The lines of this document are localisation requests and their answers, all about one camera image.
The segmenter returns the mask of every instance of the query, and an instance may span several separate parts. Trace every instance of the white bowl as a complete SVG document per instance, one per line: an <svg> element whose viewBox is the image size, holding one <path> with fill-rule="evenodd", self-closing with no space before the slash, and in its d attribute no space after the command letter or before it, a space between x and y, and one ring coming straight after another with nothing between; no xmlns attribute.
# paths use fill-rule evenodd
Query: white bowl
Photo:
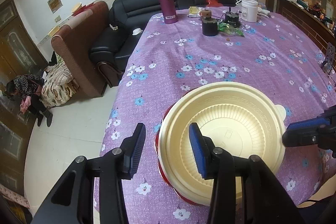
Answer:
<svg viewBox="0 0 336 224"><path fill-rule="evenodd" d="M234 156L259 155L276 173L285 147L282 134L286 111L257 89L236 82L217 82L190 91L164 118L159 133L159 161L169 183L184 198L209 206L213 180L198 173L189 142L189 125ZM236 201L241 202L236 178Z"/></svg>

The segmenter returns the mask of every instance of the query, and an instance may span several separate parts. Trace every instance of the seated woman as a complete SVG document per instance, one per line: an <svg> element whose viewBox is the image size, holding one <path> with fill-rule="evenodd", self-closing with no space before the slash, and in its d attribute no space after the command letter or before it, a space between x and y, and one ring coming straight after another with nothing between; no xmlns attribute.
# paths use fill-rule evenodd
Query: seated woman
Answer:
<svg viewBox="0 0 336 224"><path fill-rule="evenodd" d="M37 126L41 125L43 116L45 116L47 118L47 126L50 127L53 114L40 101L43 84L44 79L38 75L18 75L7 83L6 92L11 96L17 95L22 99L20 105L22 113L25 113L28 109L31 113L37 115Z"/></svg>

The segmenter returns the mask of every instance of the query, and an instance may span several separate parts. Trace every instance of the bucket label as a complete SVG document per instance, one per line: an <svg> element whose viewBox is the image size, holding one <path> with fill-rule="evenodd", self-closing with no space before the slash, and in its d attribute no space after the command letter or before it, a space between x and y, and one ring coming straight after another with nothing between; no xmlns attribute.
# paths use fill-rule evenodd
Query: bucket label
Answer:
<svg viewBox="0 0 336 224"><path fill-rule="evenodd" d="M175 18L176 15L173 15L173 16L170 16L170 17L165 17L165 19L172 19L172 18Z"/></svg>
<svg viewBox="0 0 336 224"><path fill-rule="evenodd" d="M241 7L241 18L247 20L247 8L243 6Z"/></svg>

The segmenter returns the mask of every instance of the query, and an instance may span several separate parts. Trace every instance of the white plastic bucket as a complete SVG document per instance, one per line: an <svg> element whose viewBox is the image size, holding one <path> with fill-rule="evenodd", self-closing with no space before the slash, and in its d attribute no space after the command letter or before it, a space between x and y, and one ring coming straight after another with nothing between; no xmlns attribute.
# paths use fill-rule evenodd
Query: white plastic bucket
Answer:
<svg viewBox="0 0 336 224"><path fill-rule="evenodd" d="M238 5L241 2L241 19L247 22L256 22L258 14L258 2L256 0L237 0Z"/></svg>

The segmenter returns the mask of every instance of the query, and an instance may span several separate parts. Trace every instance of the purple tablecloth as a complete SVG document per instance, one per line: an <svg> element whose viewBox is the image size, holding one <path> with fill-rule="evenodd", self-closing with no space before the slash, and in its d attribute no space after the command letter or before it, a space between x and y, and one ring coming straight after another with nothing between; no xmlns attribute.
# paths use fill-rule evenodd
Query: purple tablecloth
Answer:
<svg viewBox="0 0 336 224"><path fill-rule="evenodd" d="M223 9L211 8L218 18ZM334 82L319 67L324 55L283 16L271 13L246 25L245 37L205 37L201 22L186 13L178 11L179 21L170 25L162 14L151 18L128 61L106 127L100 155L131 136L138 122L147 129L138 172L123 181L130 223L206 222L208 207L185 203L162 180L154 150L163 114L188 90L216 81L251 85L285 107L286 126L336 104ZM299 204L335 174L335 163L331 151L317 146L287 148L277 178Z"/></svg>

